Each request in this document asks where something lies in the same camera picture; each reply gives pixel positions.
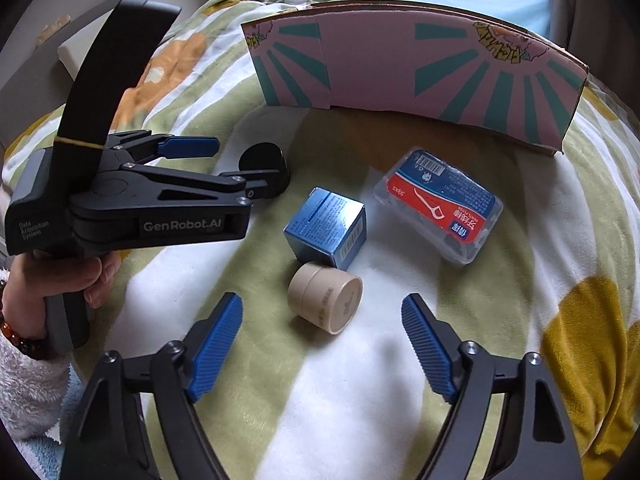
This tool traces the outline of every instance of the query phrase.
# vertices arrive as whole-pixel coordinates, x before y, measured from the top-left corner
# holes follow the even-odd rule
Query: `person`
[[[118,252],[55,261],[20,254],[10,272],[0,269],[0,418],[42,480],[57,480],[62,465],[63,444],[47,432],[60,422],[60,441],[65,441],[82,392],[70,366],[71,355],[40,358],[33,352],[46,344],[44,298],[84,290],[89,306],[98,308],[111,291],[120,263]],[[32,351],[20,341],[31,344]]]

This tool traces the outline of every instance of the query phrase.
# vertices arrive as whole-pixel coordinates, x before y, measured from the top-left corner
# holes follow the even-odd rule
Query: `metal screw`
[[[542,362],[542,357],[540,357],[540,354],[536,352],[530,352],[527,354],[527,361],[536,366]]]
[[[102,356],[102,360],[106,363],[114,363],[116,362],[117,358],[118,358],[118,354],[113,350],[109,350],[105,355]]]
[[[475,341],[465,341],[462,343],[462,349],[469,355],[476,355],[480,351],[478,343]]]
[[[169,352],[172,354],[178,354],[184,350],[182,341],[169,341],[166,345],[169,347]]]

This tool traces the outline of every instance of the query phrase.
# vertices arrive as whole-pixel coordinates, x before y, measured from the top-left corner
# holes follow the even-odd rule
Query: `pink cardboard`
[[[243,28],[268,105],[395,110],[558,151],[588,74],[543,38],[442,7],[359,0]]]

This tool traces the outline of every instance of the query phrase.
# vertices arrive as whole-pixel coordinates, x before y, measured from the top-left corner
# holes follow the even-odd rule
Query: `red label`
[[[418,187],[397,173],[386,183],[386,189],[462,243],[475,240],[484,225],[484,218],[468,207]]]

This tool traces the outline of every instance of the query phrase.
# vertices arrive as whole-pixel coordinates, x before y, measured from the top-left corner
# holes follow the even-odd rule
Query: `beaded bracelet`
[[[2,293],[4,292],[5,286],[6,281],[0,280],[0,332],[2,332],[2,335],[4,335],[19,352],[27,357],[35,361],[47,359],[49,351],[46,340],[21,338],[4,320],[4,316],[2,315]]]

